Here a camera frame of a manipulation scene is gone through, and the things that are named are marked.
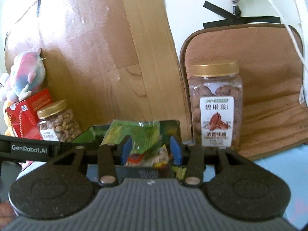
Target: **wooden panel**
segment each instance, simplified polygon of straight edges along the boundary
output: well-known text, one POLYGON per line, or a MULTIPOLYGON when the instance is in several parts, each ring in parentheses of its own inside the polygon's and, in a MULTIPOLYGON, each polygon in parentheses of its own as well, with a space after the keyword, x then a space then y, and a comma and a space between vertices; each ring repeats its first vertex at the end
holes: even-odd
POLYGON ((54 100, 67 100, 82 129, 178 119, 190 137, 163 0, 41 0, 38 18, 36 10, 37 3, 9 34, 8 71, 17 54, 40 46, 45 84, 54 100))

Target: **brown fabric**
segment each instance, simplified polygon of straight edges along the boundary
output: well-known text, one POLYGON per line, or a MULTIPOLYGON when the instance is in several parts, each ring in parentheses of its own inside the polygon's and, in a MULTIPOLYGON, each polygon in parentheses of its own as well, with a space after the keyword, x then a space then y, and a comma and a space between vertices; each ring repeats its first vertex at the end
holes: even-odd
MULTIPOLYGON (((302 48, 299 36, 294 35, 302 48)), ((186 69, 190 78, 190 64, 215 59, 240 63, 244 88, 241 155, 266 157, 308 139, 308 108, 298 100, 303 66, 282 25, 236 25, 195 32, 181 50, 182 75, 186 69)))
POLYGON ((66 99, 82 129, 113 119, 178 119, 189 111, 163 0, 41 0, 10 32, 8 72, 22 51, 42 48, 46 85, 66 99))

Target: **tie-dye plush toy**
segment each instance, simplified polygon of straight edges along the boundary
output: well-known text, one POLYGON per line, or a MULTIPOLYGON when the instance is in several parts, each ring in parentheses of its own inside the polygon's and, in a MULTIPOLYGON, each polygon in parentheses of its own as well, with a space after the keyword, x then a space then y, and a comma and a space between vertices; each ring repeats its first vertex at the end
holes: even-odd
POLYGON ((11 102, 24 100, 34 94, 45 79, 45 68, 40 57, 41 48, 23 52, 14 59, 11 74, 0 76, 0 100, 11 102))

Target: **jar label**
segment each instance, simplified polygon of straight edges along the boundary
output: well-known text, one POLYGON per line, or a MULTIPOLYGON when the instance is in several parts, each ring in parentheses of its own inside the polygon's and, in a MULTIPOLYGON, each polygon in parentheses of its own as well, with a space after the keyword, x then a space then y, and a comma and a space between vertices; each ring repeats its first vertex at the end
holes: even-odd
POLYGON ((43 140, 45 141, 55 141, 55 142, 59 141, 56 132, 53 129, 41 130, 40 132, 43 137, 43 140))
POLYGON ((200 110, 202 145, 230 147, 234 98, 232 96, 201 97, 200 110))

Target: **clear plastic jar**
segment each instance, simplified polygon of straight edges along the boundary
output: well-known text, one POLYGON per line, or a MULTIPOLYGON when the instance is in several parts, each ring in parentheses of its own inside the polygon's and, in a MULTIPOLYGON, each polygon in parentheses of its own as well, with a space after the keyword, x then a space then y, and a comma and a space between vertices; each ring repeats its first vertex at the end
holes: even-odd
POLYGON ((43 140, 70 142, 81 134, 73 110, 66 107, 65 100, 61 100, 37 111, 43 140))
POLYGON ((189 67, 194 143, 239 146, 243 83, 237 61, 203 61, 189 67))

